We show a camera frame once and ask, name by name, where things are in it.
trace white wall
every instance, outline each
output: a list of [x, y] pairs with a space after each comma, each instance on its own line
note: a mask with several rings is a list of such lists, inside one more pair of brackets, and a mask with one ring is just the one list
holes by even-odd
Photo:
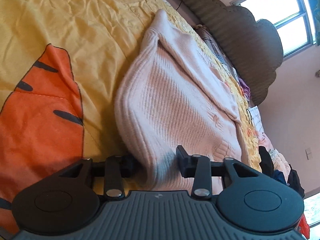
[[[168, 0], [176, 8], [178, 0]], [[221, 0], [226, 5], [232, 0]], [[191, 24], [199, 21], [181, 6], [180, 14]], [[298, 171], [305, 192], [320, 187], [320, 48], [311, 48], [286, 60], [277, 69], [276, 81], [259, 106], [265, 132], [292, 167]], [[305, 149], [311, 148], [308, 161]]]
[[[259, 106], [265, 133], [298, 171], [305, 192], [320, 187], [320, 48], [286, 60]], [[313, 159], [307, 160], [310, 147]]]

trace yellow blanket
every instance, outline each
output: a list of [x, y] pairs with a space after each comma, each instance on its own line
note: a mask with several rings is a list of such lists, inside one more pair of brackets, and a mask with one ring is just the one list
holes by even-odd
[[[12, 201], [78, 158], [127, 152], [114, 96], [160, 8], [194, 37], [236, 95], [250, 163], [260, 169], [239, 86], [165, 0], [0, 0], [0, 197]], [[0, 226], [17, 230], [9, 212], [0, 211]]]

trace upholstered headboard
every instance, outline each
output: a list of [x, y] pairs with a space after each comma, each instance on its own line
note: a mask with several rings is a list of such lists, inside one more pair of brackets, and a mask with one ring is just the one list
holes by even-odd
[[206, 25], [237, 72], [250, 87], [259, 105], [276, 79], [283, 49], [276, 28], [268, 20], [255, 21], [241, 6], [226, 6], [220, 0], [183, 0]]

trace ribbed knit fabric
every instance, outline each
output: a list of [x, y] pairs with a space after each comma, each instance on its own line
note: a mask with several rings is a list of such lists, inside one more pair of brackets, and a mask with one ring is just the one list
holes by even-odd
[[[120, 135], [146, 170], [145, 189], [191, 190], [193, 179], [176, 165], [177, 145], [212, 161], [248, 163], [236, 100], [218, 75], [193, 38], [159, 10], [115, 103]], [[212, 187], [222, 190], [220, 178]]]

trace dark blue cloth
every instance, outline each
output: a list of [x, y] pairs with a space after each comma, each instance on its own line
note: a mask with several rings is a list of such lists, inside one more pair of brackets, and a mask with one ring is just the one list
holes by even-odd
[[281, 182], [282, 184], [287, 185], [282, 171], [275, 170], [272, 174], [272, 178], [275, 179], [276, 181]]

